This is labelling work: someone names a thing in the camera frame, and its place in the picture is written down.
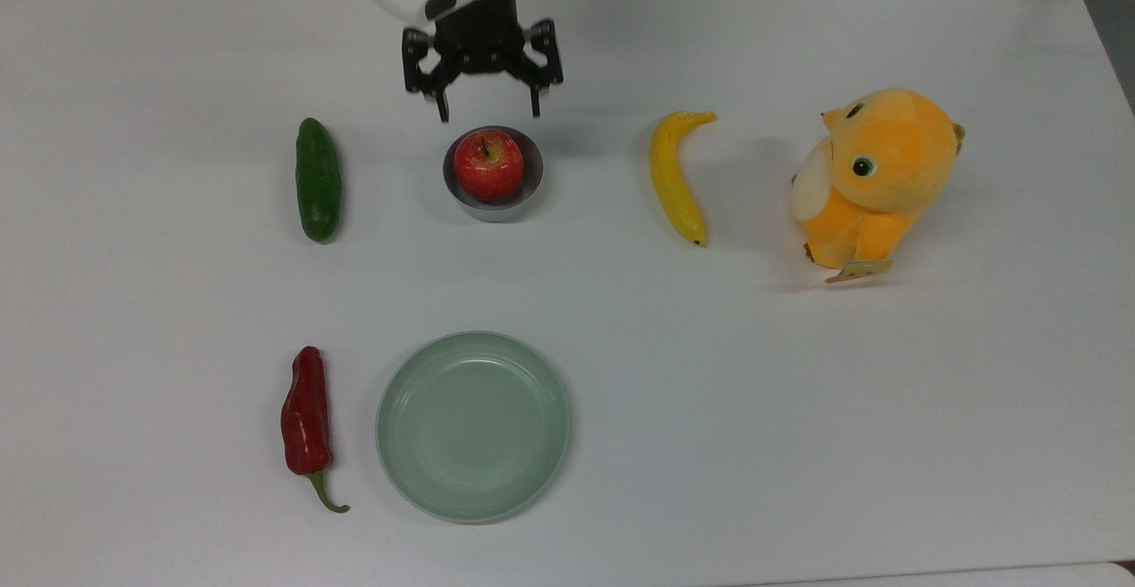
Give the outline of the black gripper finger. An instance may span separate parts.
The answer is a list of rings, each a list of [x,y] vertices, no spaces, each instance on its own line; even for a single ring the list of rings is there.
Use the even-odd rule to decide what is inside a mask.
[[[537,20],[523,32],[520,81],[528,87],[533,119],[543,117],[543,97],[564,82],[560,39],[554,20]]]
[[[438,54],[439,61],[430,72],[422,68],[428,54]],[[453,52],[436,49],[434,37],[421,30],[405,27],[402,33],[403,82],[410,94],[418,94],[436,106],[442,123],[449,121],[449,84],[463,74],[462,58]]]

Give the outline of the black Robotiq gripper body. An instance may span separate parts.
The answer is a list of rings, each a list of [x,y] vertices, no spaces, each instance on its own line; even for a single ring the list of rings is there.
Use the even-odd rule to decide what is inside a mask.
[[[494,74],[528,65],[516,0],[477,0],[436,20],[438,72]]]

